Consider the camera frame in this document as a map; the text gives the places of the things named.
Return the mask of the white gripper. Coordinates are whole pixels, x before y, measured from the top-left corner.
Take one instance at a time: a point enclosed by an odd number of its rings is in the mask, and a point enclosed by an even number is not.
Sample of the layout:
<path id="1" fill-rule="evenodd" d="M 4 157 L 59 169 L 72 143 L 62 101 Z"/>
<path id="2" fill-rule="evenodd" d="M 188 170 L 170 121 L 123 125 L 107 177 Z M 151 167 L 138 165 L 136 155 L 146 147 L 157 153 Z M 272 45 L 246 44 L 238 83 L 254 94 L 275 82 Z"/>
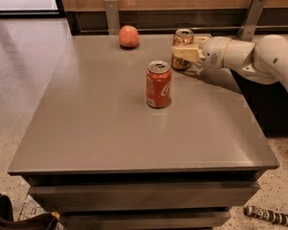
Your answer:
<path id="1" fill-rule="evenodd" d="M 172 54 L 190 62 L 202 62 L 202 67 L 221 69 L 226 49 L 231 42 L 227 37 L 195 36 L 195 45 L 173 46 Z"/>

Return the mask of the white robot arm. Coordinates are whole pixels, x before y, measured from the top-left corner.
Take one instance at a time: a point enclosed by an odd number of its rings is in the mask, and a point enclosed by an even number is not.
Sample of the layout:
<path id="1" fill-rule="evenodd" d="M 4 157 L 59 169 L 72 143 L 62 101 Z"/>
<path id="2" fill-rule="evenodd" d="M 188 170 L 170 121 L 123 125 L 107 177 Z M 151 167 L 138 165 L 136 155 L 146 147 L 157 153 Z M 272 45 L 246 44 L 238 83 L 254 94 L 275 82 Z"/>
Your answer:
<path id="1" fill-rule="evenodd" d="M 202 67 L 227 68 L 260 84 L 280 82 L 288 93 L 288 40 L 281 35 L 265 35 L 257 42 L 196 37 L 193 44 L 173 46 L 172 54 Z"/>

